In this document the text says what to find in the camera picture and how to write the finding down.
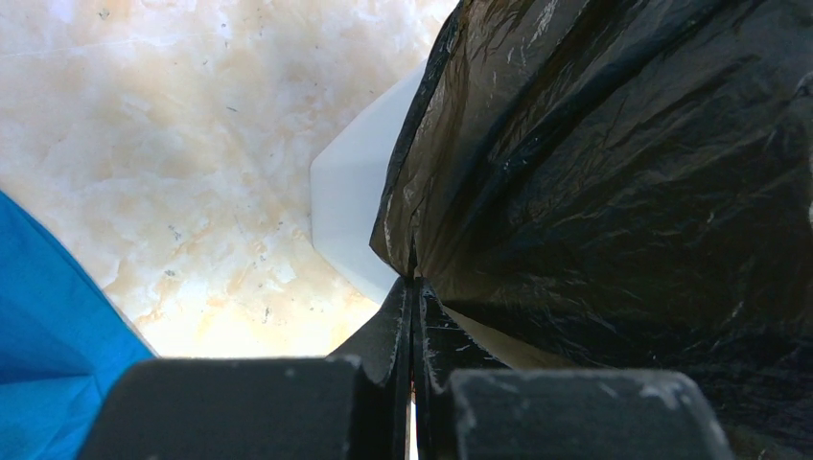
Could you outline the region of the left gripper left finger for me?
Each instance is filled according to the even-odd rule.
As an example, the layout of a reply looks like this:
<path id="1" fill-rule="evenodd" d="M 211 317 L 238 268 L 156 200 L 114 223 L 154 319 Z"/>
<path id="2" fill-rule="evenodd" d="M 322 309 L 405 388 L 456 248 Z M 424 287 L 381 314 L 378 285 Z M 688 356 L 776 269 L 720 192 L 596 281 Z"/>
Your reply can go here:
<path id="1" fill-rule="evenodd" d="M 399 278 L 379 310 L 331 357 L 359 365 L 349 459 L 407 459 L 412 384 L 411 281 Z"/>

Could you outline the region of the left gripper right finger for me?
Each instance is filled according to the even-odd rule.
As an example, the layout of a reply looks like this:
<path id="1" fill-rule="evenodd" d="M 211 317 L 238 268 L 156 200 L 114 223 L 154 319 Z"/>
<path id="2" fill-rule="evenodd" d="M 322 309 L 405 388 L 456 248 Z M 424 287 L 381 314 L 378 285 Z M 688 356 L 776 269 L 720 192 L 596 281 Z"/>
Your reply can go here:
<path id="1" fill-rule="evenodd" d="M 412 281 L 412 380 L 420 459 L 466 459 L 459 441 L 471 424 L 458 422 L 449 385 L 459 369 L 505 369 L 445 311 L 424 278 Z"/>

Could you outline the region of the white plastic trash bin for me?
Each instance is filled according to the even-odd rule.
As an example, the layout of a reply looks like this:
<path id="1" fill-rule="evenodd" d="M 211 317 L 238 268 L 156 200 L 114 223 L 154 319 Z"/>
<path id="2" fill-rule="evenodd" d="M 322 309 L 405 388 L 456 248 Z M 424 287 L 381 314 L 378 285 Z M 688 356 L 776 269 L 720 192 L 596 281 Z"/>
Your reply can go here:
<path id="1" fill-rule="evenodd" d="M 425 69 L 420 63 L 367 106 L 310 169 L 314 248 L 373 301 L 382 301 L 396 280 L 395 271 L 373 251 L 369 240 L 389 158 Z M 477 344 L 510 368 L 570 369 L 574 365 L 443 306 Z"/>

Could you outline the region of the black trash bag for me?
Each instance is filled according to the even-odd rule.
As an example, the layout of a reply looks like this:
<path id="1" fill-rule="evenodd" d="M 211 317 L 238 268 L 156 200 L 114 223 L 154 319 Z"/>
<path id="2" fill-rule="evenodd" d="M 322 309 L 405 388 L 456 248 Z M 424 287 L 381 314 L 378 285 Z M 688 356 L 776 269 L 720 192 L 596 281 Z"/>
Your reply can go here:
<path id="1" fill-rule="evenodd" d="M 555 360 L 688 375 L 742 459 L 810 458 L 811 3 L 458 3 L 370 244 Z"/>

